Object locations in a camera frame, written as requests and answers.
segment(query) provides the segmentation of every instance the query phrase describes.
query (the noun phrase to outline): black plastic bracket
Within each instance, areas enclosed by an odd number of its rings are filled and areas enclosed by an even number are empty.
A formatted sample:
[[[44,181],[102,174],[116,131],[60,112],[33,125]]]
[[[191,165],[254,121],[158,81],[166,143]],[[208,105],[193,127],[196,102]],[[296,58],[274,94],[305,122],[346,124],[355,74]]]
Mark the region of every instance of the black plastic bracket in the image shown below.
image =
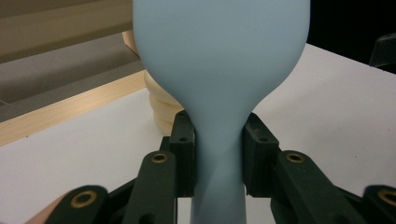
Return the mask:
[[[173,153],[149,153],[143,159],[122,223],[176,223],[176,170]]]
[[[244,129],[243,145],[244,183],[248,195],[271,197],[272,173],[280,152],[279,141],[260,118],[251,113]]]

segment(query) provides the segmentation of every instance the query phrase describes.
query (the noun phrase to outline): wooden plank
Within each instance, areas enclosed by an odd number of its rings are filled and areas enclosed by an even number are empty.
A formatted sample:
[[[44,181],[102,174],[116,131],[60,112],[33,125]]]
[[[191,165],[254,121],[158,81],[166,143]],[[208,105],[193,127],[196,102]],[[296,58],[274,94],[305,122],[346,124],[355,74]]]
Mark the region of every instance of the wooden plank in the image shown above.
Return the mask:
[[[0,63],[132,28],[131,0],[0,0]]]
[[[146,87],[144,71],[0,123],[0,146],[75,118]]]

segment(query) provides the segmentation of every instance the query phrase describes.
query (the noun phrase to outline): light blue balloon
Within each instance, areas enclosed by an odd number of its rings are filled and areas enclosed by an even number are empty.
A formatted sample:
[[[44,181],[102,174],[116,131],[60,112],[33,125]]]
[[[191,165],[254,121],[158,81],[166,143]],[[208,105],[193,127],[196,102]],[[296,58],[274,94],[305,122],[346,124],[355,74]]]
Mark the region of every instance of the light blue balloon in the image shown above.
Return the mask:
[[[196,129],[192,224],[246,223],[242,128],[297,64],[309,10],[309,0],[134,0],[141,60]]]

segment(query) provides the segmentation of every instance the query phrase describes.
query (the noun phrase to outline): white surface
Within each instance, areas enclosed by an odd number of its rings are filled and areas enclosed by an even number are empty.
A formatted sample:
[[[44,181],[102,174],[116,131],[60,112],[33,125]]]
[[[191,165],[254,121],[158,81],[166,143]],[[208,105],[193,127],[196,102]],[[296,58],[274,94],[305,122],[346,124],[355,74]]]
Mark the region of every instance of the white surface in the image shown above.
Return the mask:
[[[287,80],[254,110],[282,149],[310,156],[337,186],[396,186],[396,76],[307,45]],[[136,177],[162,136],[146,90],[0,147],[0,223],[26,221],[70,189],[109,191]],[[179,200],[179,223],[189,223]],[[248,223],[274,223],[247,197]]]

